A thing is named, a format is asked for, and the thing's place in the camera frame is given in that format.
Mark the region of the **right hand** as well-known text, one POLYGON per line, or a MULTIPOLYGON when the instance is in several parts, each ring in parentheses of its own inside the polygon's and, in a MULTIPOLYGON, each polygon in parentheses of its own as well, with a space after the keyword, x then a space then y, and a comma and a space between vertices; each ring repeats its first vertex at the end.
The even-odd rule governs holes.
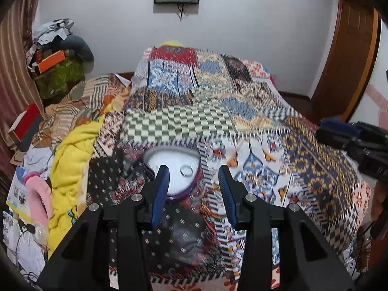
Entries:
POLYGON ((377 221, 378 217, 383 211, 383 203, 387 198, 387 185, 382 181, 377 181, 372 199, 371 218, 373 221, 377 221))

